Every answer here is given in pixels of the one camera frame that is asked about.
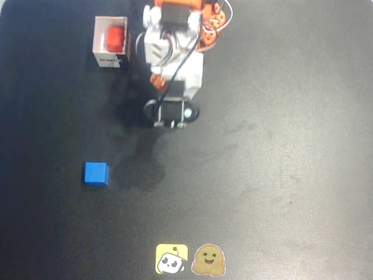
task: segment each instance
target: black wire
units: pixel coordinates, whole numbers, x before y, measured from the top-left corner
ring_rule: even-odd
[[[159,101],[156,103],[156,107],[155,107],[155,109],[153,111],[153,118],[156,117],[156,115],[157,115],[157,113],[159,111],[159,108],[162,106],[164,99],[166,98],[168,92],[170,91],[171,84],[173,82],[175,82],[176,76],[179,73],[180,69],[184,66],[184,64],[186,63],[186,61],[188,60],[188,58],[192,55],[192,53],[197,48],[199,40],[200,40],[200,33],[198,34],[196,43],[194,44],[194,46],[192,47],[192,49],[190,50],[190,52],[186,55],[186,57],[183,59],[183,61],[180,63],[179,67],[175,71],[175,74],[173,75],[173,77],[171,78],[171,80],[168,82],[167,89],[164,91],[164,93],[162,94],[161,98],[159,98]]]

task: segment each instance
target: red block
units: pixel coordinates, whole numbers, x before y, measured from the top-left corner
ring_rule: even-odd
[[[125,28],[124,27],[111,27],[109,28],[106,38],[106,49],[110,53],[121,53],[123,52],[124,40],[125,40]]]

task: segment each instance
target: robot logo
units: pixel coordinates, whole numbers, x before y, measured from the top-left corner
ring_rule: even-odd
[[[185,270],[188,248],[182,244],[159,244],[156,250],[156,272],[176,274]]]

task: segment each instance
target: robotic arm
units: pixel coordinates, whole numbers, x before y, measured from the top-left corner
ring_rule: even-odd
[[[214,47],[218,35],[230,23],[218,0],[155,0],[145,6],[143,27],[145,60],[151,83],[160,91],[158,100],[145,105],[156,127],[183,127],[195,120],[191,103],[202,87],[203,53]]]

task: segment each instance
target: blue cube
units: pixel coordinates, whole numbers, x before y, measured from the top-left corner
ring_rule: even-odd
[[[104,162],[86,162],[84,181],[91,186],[109,186],[109,165]]]

